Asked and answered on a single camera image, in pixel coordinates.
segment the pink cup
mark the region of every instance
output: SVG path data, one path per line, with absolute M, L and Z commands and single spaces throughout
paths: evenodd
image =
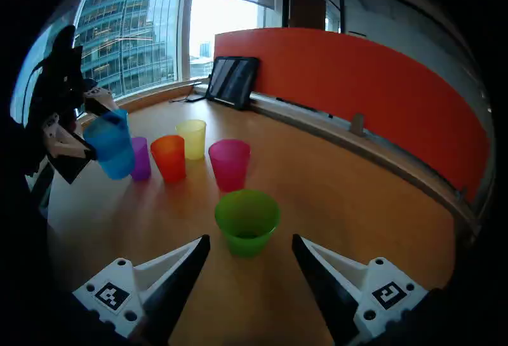
M 211 166 L 221 191 L 241 190 L 250 160 L 250 146 L 240 140 L 221 140 L 209 149 Z
M 132 139 L 134 150 L 134 170 L 131 172 L 134 181 L 148 179 L 152 170 L 150 169 L 150 156 L 148 155 L 147 139 L 145 137 L 134 137 Z

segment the yellow cup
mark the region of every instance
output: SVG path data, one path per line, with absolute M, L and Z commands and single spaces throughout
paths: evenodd
M 177 125 L 177 133 L 185 140 L 185 158 L 200 159 L 204 157 L 204 134 L 206 122 L 202 120 L 185 120 Z

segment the cable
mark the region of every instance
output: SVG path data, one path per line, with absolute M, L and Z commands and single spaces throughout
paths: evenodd
M 202 83 L 202 81 L 198 81 L 198 82 L 192 84 L 190 87 L 191 89 L 186 97 L 184 97 L 180 100 L 170 100 L 170 101 L 168 101 L 168 103 L 170 103 L 170 104 L 171 103 L 186 103 L 189 100 L 189 96 L 191 95 L 192 91 L 194 91 L 194 86 L 197 86 L 198 84 L 201 84 L 201 83 Z
M 45 60 L 46 59 L 42 59 L 39 63 L 37 63 L 37 65 L 34 67 L 32 72 L 30 72 L 30 75 L 28 76 L 27 85 L 25 87 L 25 94 L 23 95 L 23 105 L 22 105 L 22 108 L 21 108 L 21 125 L 24 125 L 23 122 L 25 121 L 25 101 L 27 99 L 27 91 L 28 91 L 28 85 L 30 84 L 30 78 L 32 77 L 32 75 L 34 74 L 34 72 L 36 70 L 41 68 L 41 66 L 43 65 Z

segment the green cup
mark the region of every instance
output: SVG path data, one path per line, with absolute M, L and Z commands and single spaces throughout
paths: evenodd
M 278 226 L 279 206 L 264 192 L 238 190 L 217 204 L 215 221 L 233 255 L 253 257 L 261 252 Z

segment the orange cup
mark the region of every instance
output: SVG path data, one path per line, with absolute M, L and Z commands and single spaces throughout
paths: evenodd
M 165 182 L 185 178 L 185 142 L 180 136 L 164 136 L 150 145 L 152 156 Z

